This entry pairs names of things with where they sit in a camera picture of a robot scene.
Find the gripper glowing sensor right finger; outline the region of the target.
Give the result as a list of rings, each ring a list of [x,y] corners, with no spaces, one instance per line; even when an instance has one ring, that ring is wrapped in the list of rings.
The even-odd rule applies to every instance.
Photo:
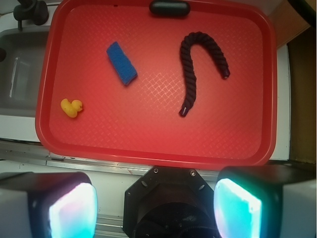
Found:
[[[226,167],[213,206],[222,238],[315,238],[316,172],[290,165]]]

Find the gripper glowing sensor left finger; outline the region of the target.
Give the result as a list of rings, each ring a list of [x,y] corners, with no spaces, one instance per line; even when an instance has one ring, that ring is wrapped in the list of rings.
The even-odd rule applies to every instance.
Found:
[[[0,175],[2,238],[92,238],[97,215],[97,192],[83,172]]]

